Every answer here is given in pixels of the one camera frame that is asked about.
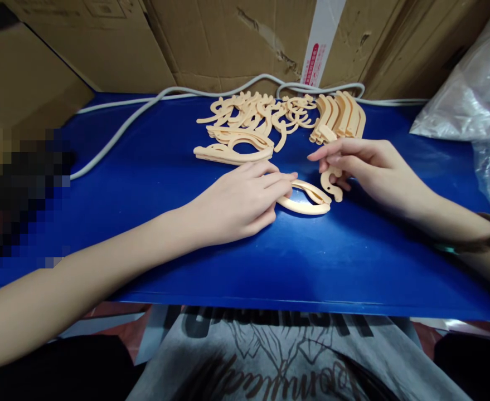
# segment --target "hand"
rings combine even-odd
[[[344,177],[354,176],[374,200],[400,217],[418,219],[440,198],[387,140],[342,138],[322,146],[308,159],[319,160],[320,173],[334,166],[344,171]],[[336,184],[351,190],[344,177]]]
[[[275,221],[276,200],[291,196],[297,176],[283,174],[267,161],[245,163],[176,211],[184,229],[194,231],[198,247],[237,241]]]

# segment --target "white cable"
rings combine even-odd
[[[359,82],[354,82],[352,84],[335,86],[335,87],[324,88],[324,89],[320,89],[320,88],[317,88],[315,86],[310,86],[310,85],[306,85],[306,84],[299,84],[297,82],[287,82],[287,83],[281,84],[278,87],[278,89],[276,90],[276,97],[280,98],[280,92],[286,88],[298,89],[298,92],[305,93],[305,94],[319,95],[319,94],[336,92],[337,90],[344,90],[344,89],[350,89],[350,88],[355,88],[355,87],[360,89],[360,93],[357,97],[358,98],[362,97],[363,93],[366,90],[366,87]]]
[[[155,105],[159,100],[171,100],[171,99],[183,99],[185,97],[193,97],[193,96],[207,96],[207,97],[225,97],[225,96],[232,96],[235,95],[241,91],[244,91],[247,89],[249,86],[255,84],[256,82],[262,80],[262,79],[268,79],[271,81],[276,82],[279,87],[276,91],[276,96],[280,96],[280,92],[282,89],[289,88],[289,89],[298,89],[299,92],[306,93],[306,94],[334,94],[337,90],[344,90],[344,89],[349,89],[349,88],[358,88],[360,89],[359,95],[356,97],[356,100],[358,102],[364,103],[364,104],[372,104],[372,105],[378,105],[378,106],[405,106],[405,105],[412,105],[412,104],[421,104],[421,102],[426,101],[426,99],[396,99],[396,100],[364,100],[360,99],[360,97],[363,95],[363,92],[365,91],[365,87],[363,84],[356,82],[354,84],[347,84],[347,85],[341,85],[337,87],[332,87],[332,88],[326,88],[326,89],[319,89],[314,86],[306,85],[306,84],[299,84],[297,82],[284,82],[275,76],[272,76],[270,74],[260,74],[256,78],[251,79],[249,82],[245,83],[244,85],[241,85],[237,89],[228,91],[228,92],[223,92],[223,93],[210,93],[210,92],[202,92],[202,91],[197,91],[194,89],[189,89],[186,87],[181,87],[181,86],[172,86],[169,88],[166,88],[163,90],[159,95],[156,97],[145,97],[143,99],[133,99],[133,100],[125,100],[125,101],[118,101],[118,102],[110,102],[110,103],[104,103],[96,106],[91,106],[87,107],[85,109],[82,109],[78,111],[78,114],[85,114],[85,113],[90,113],[91,111],[95,110],[101,110],[101,109],[106,109],[108,107],[116,107],[116,106],[125,106],[125,105],[132,105],[132,104],[138,104],[138,103],[145,103],[143,106],[141,106],[136,112],[134,112],[125,122],[122,123],[118,131],[113,135],[113,137],[107,142],[107,144],[103,147],[101,151],[98,152],[96,156],[92,158],[91,161],[87,163],[86,166],[84,166],[81,170],[78,172],[72,174],[70,176],[70,180],[75,180],[76,178],[80,178],[89,171],[91,171],[94,166],[96,166],[102,159],[107,155],[107,153],[111,150],[111,148],[117,143],[117,141],[120,139],[120,137],[124,134],[124,132],[129,128],[129,126],[139,117],[141,114],[143,114],[146,110],[148,110],[150,107]],[[169,95],[167,94],[171,92],[185,92],[183,94],[179,95]]]

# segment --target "brown bracelet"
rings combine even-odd
[[[490,214],[477,213],[490,222]],[[450,253],[486,253],[490,251],[490,238],[479,239],[477,241],[459,241],[450,244],[436,244],[436,248]]]

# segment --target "plastic bag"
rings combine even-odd
[[[477,177],[490,199],[490,20],[416,117],[410,133],[474,141]]]

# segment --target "blue tabletop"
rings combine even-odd
[[[98,94],[92,104],[131,98]],[[0,260],[0,287],[54,257],[103,241],[200,194],[233,166],[196,159],[214,142],[197,118],[213,99],[163,101],[143,114],[86,176],[56,190],[11,258]],[[139,105],[72,118],[61,130],[86,164]],[[410,135],[419,107],[364,106],[364,137],[389,139],[437,193],[490,212],[478,190],[469,143]],[[320,187],[310,130],[288,137],[272,162]],[[277,140],[278,133],[272,133]],[[238,145],[247,151],[246,144]],[[301,193],[294,196],[303,197]],[[356,188],[325,215],[276,207],[257,236],[199,250],[159,266],[115,294],[123,301],[490,320],[490,287],[416,230],[392,218]]]

